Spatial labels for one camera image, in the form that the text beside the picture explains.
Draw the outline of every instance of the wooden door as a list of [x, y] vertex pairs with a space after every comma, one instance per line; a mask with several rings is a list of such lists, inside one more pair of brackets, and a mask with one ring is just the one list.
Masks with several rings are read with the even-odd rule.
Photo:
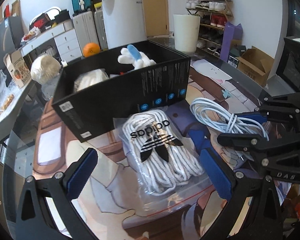
[[147, 36], [169, 34], [168, 1], [143, 0]]

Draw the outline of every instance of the orange fruit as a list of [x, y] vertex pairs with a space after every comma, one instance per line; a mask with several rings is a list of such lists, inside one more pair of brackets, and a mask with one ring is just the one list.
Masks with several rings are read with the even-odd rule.
[[100, 52], [100, 46], [96, 43], [88, 43], [83, 48], [83, 55], [85, 57], [90, 57], [96, 55]]

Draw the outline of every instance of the white shoelace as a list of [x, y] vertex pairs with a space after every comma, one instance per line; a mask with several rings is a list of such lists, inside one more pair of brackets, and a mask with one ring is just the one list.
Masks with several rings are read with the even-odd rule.
[[[238, 117], [235, 114], [230, 114], [226, 109], [216, 102], [207, 98], [196, 98], [190, 105], [190, 110], [196, 119], [221, 133], [250, 133], [261, 134], [264, 138], [269, 140], [268, 134], [260, 123], [250, 118]], [[223, 117], [226, 122], [216, 122], [210, 119], [207, 111], [214, 111], [219, 116]]]
[[[176, 186], [187, 184], [191, 176], [200, 176], [204, 173], [199, 161], [184, 147], [172, 146], [168, 142], [178, 139], [171, 130], [167, 115], [161, 110], [150, 110], [144, 113], [134, 114], [123, 125], [122, 130], [130, 144], [130, 150], [138, 163], [144, 183], [153, 195], [164, 195], [176, 188]], [[147, 128], [149, 136], [133, 138], [137, 131]], [[141, 151], [145, 145], [155, 147], [164, 145], [169, 154], [169, 162], [163, 160], [156, 149], [152, 149], [151, 155], [144, 162], [141, 161]]]

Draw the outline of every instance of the adidas logo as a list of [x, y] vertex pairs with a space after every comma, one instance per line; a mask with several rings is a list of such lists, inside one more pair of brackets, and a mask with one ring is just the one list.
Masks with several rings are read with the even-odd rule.
[[140, 150], [141, 162], [147, 160], [153, 152], [153, 149], [157, 154], [166, 162], [169, 162], [169, 153], [165, 145], [170, 146], [183, 146], [182, 142], [170, 135], [170, 134], [155, 134], [153, 137], [146, 140]]
[[170, 125], [170, 122], [168, 120], [162, 121], [162, 123], [158, 122], [154, 125], [148, 125], [144, 130], [138, 130], [135, 132], [130, 133], [131, 138], [137, 138], [144, 136], [145, 134], [147, 136], [150, 136], [153, 132], [157, 133], [159, 132], [163, 127], [167, 127]]

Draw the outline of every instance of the white washing machine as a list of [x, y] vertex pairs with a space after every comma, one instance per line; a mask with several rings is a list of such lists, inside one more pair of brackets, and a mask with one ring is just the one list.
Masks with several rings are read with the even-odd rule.
[[102, 0], [102, 10], [109, 49], [147, 39], [142, 0]]

